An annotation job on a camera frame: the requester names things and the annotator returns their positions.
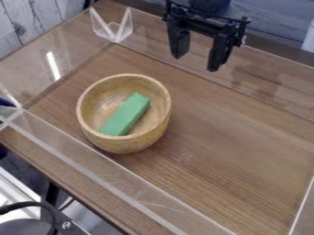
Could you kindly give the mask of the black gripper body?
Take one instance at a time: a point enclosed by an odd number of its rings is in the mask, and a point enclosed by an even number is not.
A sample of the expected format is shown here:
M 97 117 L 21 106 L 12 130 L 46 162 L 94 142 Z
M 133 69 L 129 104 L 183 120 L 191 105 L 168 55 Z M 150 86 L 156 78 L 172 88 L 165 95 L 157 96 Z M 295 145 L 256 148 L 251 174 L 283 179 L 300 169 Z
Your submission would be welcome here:
M 163 20 L 173 18 L 188 31 L 213 38 L 224 29 L 231 31 L 233 46 L 240 47 L 245 40 L 248 16 L 227 17 L 231 0 L 165 0 Z

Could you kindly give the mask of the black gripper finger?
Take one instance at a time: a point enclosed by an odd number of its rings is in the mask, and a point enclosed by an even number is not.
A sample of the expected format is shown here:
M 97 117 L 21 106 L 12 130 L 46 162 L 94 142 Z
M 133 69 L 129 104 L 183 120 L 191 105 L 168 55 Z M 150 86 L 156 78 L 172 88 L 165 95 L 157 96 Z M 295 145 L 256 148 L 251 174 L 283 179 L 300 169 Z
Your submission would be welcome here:
M 216 72 L 219 67 L 227 62 L 232 50 L 233 38 L 219 33 L 213 38 L 212 49 L 209 50 L 207 70 L 212 73 Z
M 180 59 L 189 48 L 189 31 L 181 26 L 179 20 L 168 17 L 167 32 L 172 57 Z

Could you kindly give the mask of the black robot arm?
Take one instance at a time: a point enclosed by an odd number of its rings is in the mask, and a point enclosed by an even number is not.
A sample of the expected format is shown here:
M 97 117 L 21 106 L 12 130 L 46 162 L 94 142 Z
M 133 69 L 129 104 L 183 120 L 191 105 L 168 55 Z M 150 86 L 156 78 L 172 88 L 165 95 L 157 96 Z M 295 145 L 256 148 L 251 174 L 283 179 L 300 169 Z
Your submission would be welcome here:
M 232 47 L 240 47 L 245 41 L 245 30 L 251 20 L 224 17 L 223 12 L 231 0 L 187 0 L 187 4 L 165 0 L 163 21 L 167 24 L 168 43 L 175 59 L 180 59 L 189 50 L 189 32 L 193 31 L 213 39 L 208 54 L 207 71 L 213 73 L 227 62 Z

